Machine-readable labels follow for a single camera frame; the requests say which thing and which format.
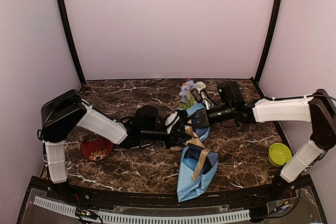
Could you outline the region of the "beige satin ribbon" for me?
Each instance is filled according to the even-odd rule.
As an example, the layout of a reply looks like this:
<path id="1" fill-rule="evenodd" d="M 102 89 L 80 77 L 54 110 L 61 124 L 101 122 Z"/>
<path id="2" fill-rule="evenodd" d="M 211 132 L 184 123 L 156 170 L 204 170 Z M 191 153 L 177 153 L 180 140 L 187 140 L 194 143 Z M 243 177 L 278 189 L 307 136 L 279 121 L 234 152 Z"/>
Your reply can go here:
<path id="1" fill-rule="evenodd" d="M 216 172 L 218 154 L 206 148 L 190 126 L 185 127 L 185 132 L 191 139 L 186 141 L 183 149 L 180 172 L 193 182 L 208 175 L 212 180 L 211 173 Z"/>

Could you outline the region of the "blue wrapping paper sheet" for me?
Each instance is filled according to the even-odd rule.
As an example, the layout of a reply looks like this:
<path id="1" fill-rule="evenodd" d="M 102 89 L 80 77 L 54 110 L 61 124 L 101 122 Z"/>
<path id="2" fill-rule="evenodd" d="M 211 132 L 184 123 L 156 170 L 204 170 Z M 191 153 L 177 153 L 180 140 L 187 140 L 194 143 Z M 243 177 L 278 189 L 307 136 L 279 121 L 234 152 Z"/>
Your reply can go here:
<path id="1" fill-rule="evenodd" d="M 192 120 L 183 123 L 185 133 L 191 137 L 181 153 L 179 176 L 177 181 L 178 202 L 200 196 L 208 189 L 218 167 L 218 154 L 206 148 L 202 139 L 207 137 L 209 129 L 198 136 L 191 126 Z"/>

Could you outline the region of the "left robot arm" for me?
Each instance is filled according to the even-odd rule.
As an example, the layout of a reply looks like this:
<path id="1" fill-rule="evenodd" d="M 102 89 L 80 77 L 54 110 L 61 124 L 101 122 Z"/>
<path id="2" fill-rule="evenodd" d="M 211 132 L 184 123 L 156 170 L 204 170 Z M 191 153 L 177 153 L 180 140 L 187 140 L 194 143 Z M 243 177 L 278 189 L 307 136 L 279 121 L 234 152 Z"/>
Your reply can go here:
<path id="1" fill-rule="evenodd" d="M 65 140 L 75 127 L 81 127 L 106 138 L 110 143 L 130 149 L 149 139 L 163 141 L 166 148 L 190 139 L 180 121 L 186 115 L 178 111 L 171 122 L 160 117 L 156 107 L 145 105 L 134 116 L 121 120 L 108 117 L 85 101 L 77 90 L 69 90 L 41 107 L 41 129 L 38 139 L 44 145 L 44 162 L 53 191 L 63 201 L 74 197 L 66 171 Z"/>

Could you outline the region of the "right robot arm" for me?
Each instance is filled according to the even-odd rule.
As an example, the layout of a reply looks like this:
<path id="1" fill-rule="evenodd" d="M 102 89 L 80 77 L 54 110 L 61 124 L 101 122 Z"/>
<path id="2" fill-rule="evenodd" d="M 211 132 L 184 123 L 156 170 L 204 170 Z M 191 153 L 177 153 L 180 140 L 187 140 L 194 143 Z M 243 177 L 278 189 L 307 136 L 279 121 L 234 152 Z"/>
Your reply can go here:
<path id="1" fill-rule="evenodd" d="M 206 128 L 213 124 L 233 120 L 237 124 L 289 123 L 309 124 L 311 135 L 284 163 L 280 179 L 268 188 L 273 200 L 280 199 L 288 191 L 288 184 L 324 158 L 335 147 L 335 98 L 325 89 L 294 97 L 261 97 L 246 101 L 236 81 L 224 81 L 217 85 L 220 105 L 197 109 L 185 123 L 192 127 Z"/>

